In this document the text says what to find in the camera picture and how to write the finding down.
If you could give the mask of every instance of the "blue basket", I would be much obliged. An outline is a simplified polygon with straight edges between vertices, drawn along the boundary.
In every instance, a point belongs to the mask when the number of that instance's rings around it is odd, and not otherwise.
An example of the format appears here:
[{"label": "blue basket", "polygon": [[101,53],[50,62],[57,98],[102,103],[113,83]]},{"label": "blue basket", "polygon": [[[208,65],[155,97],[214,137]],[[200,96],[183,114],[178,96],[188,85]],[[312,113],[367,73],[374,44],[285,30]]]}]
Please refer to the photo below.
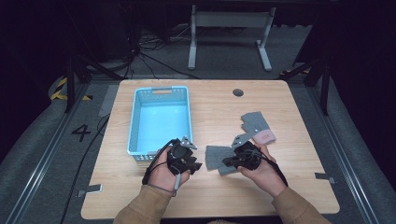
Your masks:
[{"label": "blue basket", "polygon": [[127,151],[136,161],[152,161],[169,140],[183,136],[192,141],[187,87],[140,88],[134,92]]}]

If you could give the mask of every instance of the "brown sleeve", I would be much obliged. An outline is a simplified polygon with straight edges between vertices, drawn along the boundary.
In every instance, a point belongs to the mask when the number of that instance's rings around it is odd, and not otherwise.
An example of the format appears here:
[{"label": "brown sleeve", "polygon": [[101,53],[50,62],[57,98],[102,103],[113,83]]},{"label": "brown sleeve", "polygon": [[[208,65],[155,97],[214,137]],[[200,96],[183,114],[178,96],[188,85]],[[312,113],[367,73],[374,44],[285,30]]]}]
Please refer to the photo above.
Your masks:
[{"label": "brown sleeve", "polygon": [[139,195],[119,211],[113,223],[160,223],[170,200],[159,189],[143,185]]},{"label": "brown sleeve", "polygon": [[311,203],[290,188],[277,195],[272,204],[284,224],[330,223]]}]

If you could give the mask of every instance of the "white metal stand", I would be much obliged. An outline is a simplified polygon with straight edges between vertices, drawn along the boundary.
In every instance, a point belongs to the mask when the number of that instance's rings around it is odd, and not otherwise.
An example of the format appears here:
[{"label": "white metal stand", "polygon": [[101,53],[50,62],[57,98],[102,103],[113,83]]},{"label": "white metal stand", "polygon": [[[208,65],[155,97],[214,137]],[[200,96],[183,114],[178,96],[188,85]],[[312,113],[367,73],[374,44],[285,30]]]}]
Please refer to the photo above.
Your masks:
[{"label": "white metal stand", "polygon": [[272,7],[269,12],[208,12],[196,11],[192,6],[191,12],[191,46],[188,68],[195,69],[197,52],[196,27],[249,27],[263,28],[264,33],[261,40],[257,40],[257,47],[262,57],[265,71],[271,71],[272,67],[265,51],[265,43],[270,33],[271,24],[275,16],[276,8]]}]

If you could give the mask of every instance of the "light wood table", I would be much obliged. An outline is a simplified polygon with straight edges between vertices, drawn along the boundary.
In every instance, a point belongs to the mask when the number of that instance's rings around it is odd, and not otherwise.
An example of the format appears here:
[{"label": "light wood table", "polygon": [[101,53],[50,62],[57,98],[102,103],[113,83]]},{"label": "light wood table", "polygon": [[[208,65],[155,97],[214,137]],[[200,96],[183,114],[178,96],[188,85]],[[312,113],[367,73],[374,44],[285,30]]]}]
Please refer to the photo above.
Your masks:
[{"label": "light wood table", "polygon": [[[114,218],[140,190],[145,167],[129,156],[126,148],[134,90],[142,87],[184,85],[189,88],[193,143],[203,166],[171,200],[164,217],[274,216],[272,198],[241,174],[220,176],[205,166],[206,146],[229,146],[244,133],[241,116],[261,111],[276,141],[269,151],[288,179],[290,187],[311,202],[320,213],[334,214],[339,204],[324,173],[303,119],[284,81],[264,80],[125,80],[119,91],[90,185],[103,191],[87,194],[81,215],[86,219]],[[244,92],[233,95],[234,89]]]}]

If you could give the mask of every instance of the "hand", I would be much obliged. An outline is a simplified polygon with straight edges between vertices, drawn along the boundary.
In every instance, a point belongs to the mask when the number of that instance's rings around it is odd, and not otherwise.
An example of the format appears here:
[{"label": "hand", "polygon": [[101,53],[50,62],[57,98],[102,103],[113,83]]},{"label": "hand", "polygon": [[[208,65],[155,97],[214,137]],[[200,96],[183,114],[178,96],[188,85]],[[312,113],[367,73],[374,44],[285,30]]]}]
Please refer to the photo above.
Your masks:
[{"label": "hand", "polygon": [[[167,154],[171,148],[168,147],[163,153],[160,155],[158,160],[153,164],[153,168],[156,167],[157,164],[160,164],[157,168],[151,171],[151,175],[148,179],[148,184],[152,186],[156,186],[163,190],[164,193],[172,196],[173,192],[175,192],[175,183],[177,177],[171,173],[168,168]],[[186,171],[181,174],[180,178],[180,186],[184,184],[187,180],[190,179],[190,171]]]},{"label": "hand", "polygon": [[[268,148],[265,145],[256,144],[256,147],[258,147],[270,161],[276,162],[275,158],[270,155]],[[250,171],[243,166],[238,166],[237,169],[242,175],[253,180],[260,189],[269,193],[273,198],[286,188],[282,179],[267,161],[262,160],[256,170]]]}]

